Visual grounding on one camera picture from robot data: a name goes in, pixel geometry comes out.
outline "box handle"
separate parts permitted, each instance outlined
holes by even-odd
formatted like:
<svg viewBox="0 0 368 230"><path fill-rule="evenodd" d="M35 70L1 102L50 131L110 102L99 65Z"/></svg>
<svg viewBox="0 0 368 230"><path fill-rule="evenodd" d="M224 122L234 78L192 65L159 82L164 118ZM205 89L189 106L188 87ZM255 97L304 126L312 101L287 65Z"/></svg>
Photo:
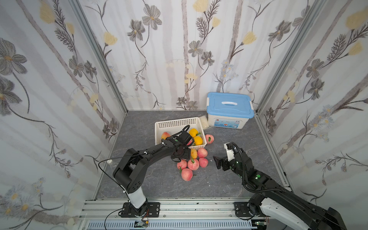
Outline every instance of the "box handle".
<svg viewBox="0 0 368 230"><path fill-rule="evenodd" d="M238 105L238 103L236 102L221 102L221 104L230 105L230 106Z"/></svg>

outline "blue lid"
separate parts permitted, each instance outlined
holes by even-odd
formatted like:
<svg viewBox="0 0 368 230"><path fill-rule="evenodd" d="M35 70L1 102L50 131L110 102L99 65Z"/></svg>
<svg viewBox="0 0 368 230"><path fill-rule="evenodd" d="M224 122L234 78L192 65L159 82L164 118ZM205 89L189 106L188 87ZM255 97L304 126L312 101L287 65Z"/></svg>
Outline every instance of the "blue lid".
<svg viewBox="0 0 368 230"><path fill-rule="evenodd" d="M254 117L251 98L245 94L216 93L207 95L207 113L225 117Z"/></svg>

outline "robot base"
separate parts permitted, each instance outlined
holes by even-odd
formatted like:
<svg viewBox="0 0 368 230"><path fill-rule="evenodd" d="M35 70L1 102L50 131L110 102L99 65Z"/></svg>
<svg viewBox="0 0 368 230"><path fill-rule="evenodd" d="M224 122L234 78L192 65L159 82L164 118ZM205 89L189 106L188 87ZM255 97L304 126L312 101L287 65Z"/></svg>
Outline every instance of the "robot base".
<svg viewBox="0 0 368 230"><path fill-rule="evenodd" d="M127 218L127 217L144 217L146 216L146 212L148 211L148 218L159 217L160 214L160 203L159 202L150 202L147 203L147 206L143 205L142 207L137 210L134 206L126 202L123 205L123 209L119 214L120 217Z"/></svg>

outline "black mounting plate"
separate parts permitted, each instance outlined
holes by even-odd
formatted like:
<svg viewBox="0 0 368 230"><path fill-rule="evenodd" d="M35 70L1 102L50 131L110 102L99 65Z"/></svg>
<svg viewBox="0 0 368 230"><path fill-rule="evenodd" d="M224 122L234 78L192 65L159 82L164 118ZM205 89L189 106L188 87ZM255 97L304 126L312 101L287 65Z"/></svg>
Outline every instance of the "black mounting plate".
<svg viewBox="0 0 368 230"><path fill-rule="evenodd" d="M147 204L148 207L148 218L159 217L160 215L160 202L149 202ZM131 204L129 202L124 203L123 209L121 211L120 217L136 217L132 210Z"/></svg>
<svg viewBox="0 0 368 230"><path fill-rule="evenodd" d="M234 202L235 215L237 217L251 217L247 205L248 202ZM258 217L266 217L266 215L262 213Z"/></svg>

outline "plastic bag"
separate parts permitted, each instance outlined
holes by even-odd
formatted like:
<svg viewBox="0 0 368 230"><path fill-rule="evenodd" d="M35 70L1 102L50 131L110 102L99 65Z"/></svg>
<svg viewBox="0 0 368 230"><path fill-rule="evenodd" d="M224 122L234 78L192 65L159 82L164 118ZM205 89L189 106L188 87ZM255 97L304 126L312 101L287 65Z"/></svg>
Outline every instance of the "plastic bag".
<svg viewBox="0 0 368 230"><path fill-rule="evenodd" d="M202 128L204 130L210 127L209 124L208 124L208 120L207 120L206 115L203 115L203 116L199 117L199 120L200 120L200 122L202 124Z"/></svg>

